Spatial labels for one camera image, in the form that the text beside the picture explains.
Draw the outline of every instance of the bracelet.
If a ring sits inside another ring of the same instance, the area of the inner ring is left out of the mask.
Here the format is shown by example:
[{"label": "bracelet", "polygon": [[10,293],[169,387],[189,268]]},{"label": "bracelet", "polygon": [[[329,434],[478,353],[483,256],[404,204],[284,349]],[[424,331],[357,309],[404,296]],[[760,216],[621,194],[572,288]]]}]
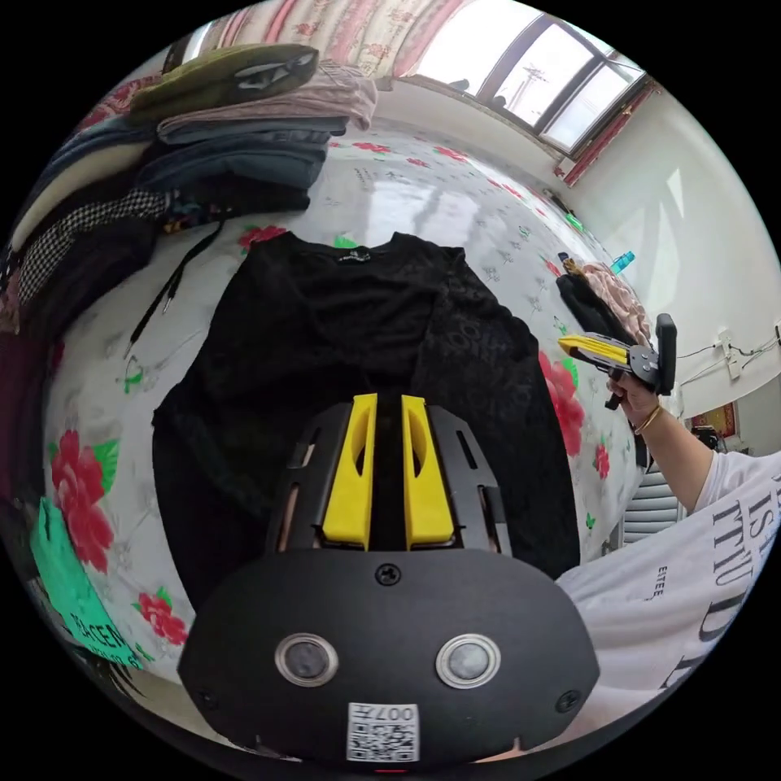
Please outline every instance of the bracelet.
[{"label": "bracelet", "polygon": [[661,404],[657,404],[657,408],[635,429],[635,433],[642,434],[657,419],[661,410]]}]

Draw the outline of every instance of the black drawstring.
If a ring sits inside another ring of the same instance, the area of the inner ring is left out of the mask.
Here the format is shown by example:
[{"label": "black drawstring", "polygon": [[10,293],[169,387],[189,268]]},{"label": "black drawstring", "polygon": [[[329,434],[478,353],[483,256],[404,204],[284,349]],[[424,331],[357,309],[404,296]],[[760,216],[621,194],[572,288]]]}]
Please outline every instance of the black drawstring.
[{"label": "black drawstring", "polygon": [[217,225],[217,230],[214,231],[214,233],[210,233],[208,236],[205,236],[202,238],[194,247],[191,247],[185,256],[181,259],[179,265],[174,269],[173,274],[168,278],[165,285],[163,285],[162,290],[155,296],[155,300],[150,304],[149,308],[144,312],[144,316],[141,318],[141,320],[138,322],[138,325],[135,327],[133,332],[130,334],[130,342],[128,343],[128,349],[124,352],[124,357],[127,358],[130,355],[130,351],[133,349],[133,345],[138,341],[138,339],[141,338],[141,334],[143,334],[144,329],[149,325],[149,321],[152,319],[152,315],[155,314],[155,309],[160,305],[160,302],[163,300],[165,296],[168,296],[168,299],[165,302],[165,305],[163,307],[163,312],[165,313],[166,309],[168,309],[168,305],[171,303],[171,299],[176,294],[179,284],[181,283],[181,278],[184,276],[185,273],[185,266],[197,255],[200,255],[204,250],[208,249],[211,244],[214,242],[214,240],[217,238],[217,236],[220,235],[220,232],[225,227],[225,220],[220,220],[220,223]]}]

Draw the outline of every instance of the white t-shirt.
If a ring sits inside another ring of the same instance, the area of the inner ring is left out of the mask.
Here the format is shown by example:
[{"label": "white t-shirt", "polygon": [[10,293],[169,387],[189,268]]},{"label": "white t-shirt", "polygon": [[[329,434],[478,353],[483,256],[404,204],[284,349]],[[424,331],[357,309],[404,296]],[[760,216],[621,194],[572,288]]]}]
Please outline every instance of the white t-shirt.
[{"label": "white t-shirt", "polygon": [[781,453],[713,454],[695,512],[564,573],[600,662],[569,728],[546,746],[599,729],[690,672],[740,609],[779,528]]}]

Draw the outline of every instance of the green cloth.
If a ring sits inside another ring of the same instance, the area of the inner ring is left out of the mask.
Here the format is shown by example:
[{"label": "green cloth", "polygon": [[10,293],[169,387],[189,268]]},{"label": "green cloth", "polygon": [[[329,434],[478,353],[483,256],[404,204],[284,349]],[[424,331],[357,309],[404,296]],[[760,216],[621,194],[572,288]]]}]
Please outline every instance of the green cloth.
[{"label": "green cloth", "polygon": [[73,637],[99,657],[141,670],[76,558],[63,514],[48,499],[41,500],[30,548],[49,602]]},{"label": "green cloth", "polygon": [[125,119],[130,124],[161,122],[192,111],[273,98],[307,84],[320,53],[310,46],[231,46],[174,68],[140,89]]}]

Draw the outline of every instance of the power cord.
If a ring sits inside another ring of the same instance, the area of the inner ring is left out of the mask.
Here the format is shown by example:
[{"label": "power cord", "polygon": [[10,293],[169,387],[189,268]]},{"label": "power cord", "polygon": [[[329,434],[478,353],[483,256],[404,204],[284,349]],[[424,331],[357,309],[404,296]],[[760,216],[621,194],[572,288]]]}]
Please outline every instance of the power cord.
[{"label": "power cord", "polygon": [[[743,371],[743,369],[745,369],[753,360],[755,360],[756,358],[759,358],[760,356],[765,355],[766,352],[772,351],[776,344],[778,344],[778,339],[776,337],[773,337],[772,339],[769,339],[767,342],[765,342],[764,344],[760,345],[756,349],[748,351],[748,352],[746,352],[745,350],[741,350],[739,347],[735,347],[732,344],[729,345],[729,348],[731,350],[736,350],[743,357],[748,358],[748,360],[740,367],[740,370]],[[691,356],[697,356],[701,352],[705,352],[706,350],[715,350],[717,347],[720,347],[720,345],[713,344],[713,345],[710,345],[709,347],[703,347],[701,350],[697,350],[695,352],[690,352],[690,353],[688,353],[688,355],[678,356],[678,357],[679,358],[689,358]],[[702,369],[701,371],[697,372],[697,374],[695,374],[693,377],[689,377],[687,380],[683,380],[683,382],[681,382],[681,386],[687,385],[689,382],[692,382],[692,381],[694,381],[696,379],[699,379],[700,377],[702,377],[703,374],[706,374],[707,372],[711,371],[712,369],[715,369],[718,366],[720,366],[725,360],[726,360],[726,356],[723,356],[723,357],[719,358],[719,360],[715,361],[710,366],[706,366],[704,369]]]}]

